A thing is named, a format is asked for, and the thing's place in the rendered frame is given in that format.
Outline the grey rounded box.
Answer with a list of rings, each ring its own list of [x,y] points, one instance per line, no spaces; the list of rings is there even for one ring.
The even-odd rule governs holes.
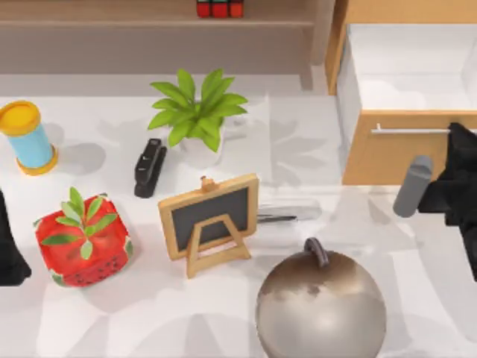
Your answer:
[[[433,161],[426,155],[417,155],[405,174],[405,178],[394,201],[394,213],[409,218],[417,211],[418,205],[432,180]]]

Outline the pale wooden drawer front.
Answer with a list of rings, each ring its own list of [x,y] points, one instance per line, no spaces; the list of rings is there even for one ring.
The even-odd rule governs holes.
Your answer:
[[[353,134],[344,185],[400,185],[417,155],[432,158],[432,177],[445,166],[447,134],[372,134],[383,128],[448,129],[452,122],[477,130],[477,110],[362,110]]]

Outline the pulled-out drawer white inside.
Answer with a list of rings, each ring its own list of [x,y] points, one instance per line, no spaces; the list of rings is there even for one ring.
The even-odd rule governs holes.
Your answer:
[[[477,110],[477,25],[351,25],[342,110]]]

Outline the wooden cupboard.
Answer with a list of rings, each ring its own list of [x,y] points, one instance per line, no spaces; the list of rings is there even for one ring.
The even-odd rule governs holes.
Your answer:
[[[477,0],[335,0],[325,56],[330,95],[336,94],[351,24],[477,24]]]

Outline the silver stapler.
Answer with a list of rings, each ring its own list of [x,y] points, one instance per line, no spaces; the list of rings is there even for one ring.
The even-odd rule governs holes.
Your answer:
[[[322,213],[320,204],[313,199],[283,199],[259,205],[257,222],[304,221],[318,219]]]

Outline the wooden framed blackboard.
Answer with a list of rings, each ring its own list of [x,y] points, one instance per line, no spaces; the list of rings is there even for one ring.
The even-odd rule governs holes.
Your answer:
[[[200,188],[158,203],[171,260],[186,258],[186,275],[248,260],[244,239],[256,232],[259,179],[252,173],[222,182],[203,176]]]

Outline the green plant in white pot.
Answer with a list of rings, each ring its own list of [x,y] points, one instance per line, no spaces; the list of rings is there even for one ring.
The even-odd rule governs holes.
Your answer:
[[[153,81],[150,86],[162,94],[152,108],[157,113],[148,130],[167,128],[169,148],[178,148],[191,166],[205,169],[220,159],[226,120],[247,114],[248,99],[230,91],[234,77],[223,69],[208,73],[198,87],[192,74],[178,69],[176,82]]]

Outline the colourful puzzle cube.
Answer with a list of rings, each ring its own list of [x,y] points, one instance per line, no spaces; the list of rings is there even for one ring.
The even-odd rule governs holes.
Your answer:
[[[244,0],[196,0],[196,11],[203,19],[238,19],[244,16]]]

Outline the black stapler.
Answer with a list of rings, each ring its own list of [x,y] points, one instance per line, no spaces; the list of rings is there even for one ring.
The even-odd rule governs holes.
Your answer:
[[[162,144],[161,139],[148,140],[134,170],[136,197],[151,198],[153,196],[166,153],[167,148]]]

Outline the open wooden shelf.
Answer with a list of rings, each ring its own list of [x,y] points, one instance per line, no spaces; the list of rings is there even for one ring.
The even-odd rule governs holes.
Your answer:
[[[201,19],[195,0],[0,0],[0,95],[150,95],[178,69],[223,69],[246,93],[326,93],[324,0],[244,0]]]

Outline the red watermelon cube plant pot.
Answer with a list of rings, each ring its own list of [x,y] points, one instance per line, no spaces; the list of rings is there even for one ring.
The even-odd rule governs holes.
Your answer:
[[[60,286],[87,287],[121,271],[133,243],[106,193],[84,199],[74,187],[60,210],[34,222],[42,258]]]

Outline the blue cup with yellow lid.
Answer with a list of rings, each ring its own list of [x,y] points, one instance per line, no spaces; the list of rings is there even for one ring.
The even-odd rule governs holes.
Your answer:
[[[7,137],[25,174],[44,175],[56,166],[58,151],[50,143],[34,103],[14,101],[0,108],[0,132]]]

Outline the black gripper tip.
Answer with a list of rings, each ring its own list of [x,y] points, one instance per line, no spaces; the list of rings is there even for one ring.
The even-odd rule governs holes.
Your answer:
[[[0,286],[19,286],[31,273],[13,238],[4,195],[0,190]]]

